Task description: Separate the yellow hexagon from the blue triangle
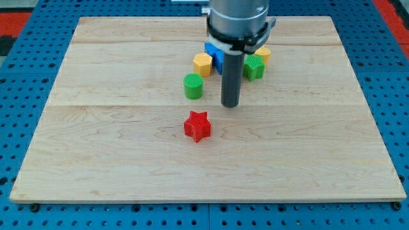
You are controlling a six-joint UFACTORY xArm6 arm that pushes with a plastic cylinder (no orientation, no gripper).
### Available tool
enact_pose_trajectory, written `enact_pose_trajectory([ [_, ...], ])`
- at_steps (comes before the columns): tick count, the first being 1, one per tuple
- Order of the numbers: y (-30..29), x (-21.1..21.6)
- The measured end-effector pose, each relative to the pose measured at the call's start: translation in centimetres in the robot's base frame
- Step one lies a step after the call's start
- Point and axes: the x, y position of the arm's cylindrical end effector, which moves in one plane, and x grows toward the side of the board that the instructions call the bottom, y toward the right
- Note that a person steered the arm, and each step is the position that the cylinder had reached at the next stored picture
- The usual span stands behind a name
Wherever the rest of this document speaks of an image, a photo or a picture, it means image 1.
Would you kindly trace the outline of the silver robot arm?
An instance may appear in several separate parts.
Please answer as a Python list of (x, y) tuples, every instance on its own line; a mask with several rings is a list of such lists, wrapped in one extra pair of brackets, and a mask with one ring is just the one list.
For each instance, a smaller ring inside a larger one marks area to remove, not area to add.
[(239, 104), (245, 55), (261, 48), (275, 26), (268, 0), (210, 0), (206, 14), (209, 41), (224, 53), (221, 103)]

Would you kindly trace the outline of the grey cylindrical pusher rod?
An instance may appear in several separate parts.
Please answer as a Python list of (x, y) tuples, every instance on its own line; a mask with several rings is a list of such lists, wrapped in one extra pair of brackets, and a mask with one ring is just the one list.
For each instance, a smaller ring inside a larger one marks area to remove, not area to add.
[(240, 99), (245, 54), (225, 54), (222, 65), (221, 103), (225, 107), (236, 107)]

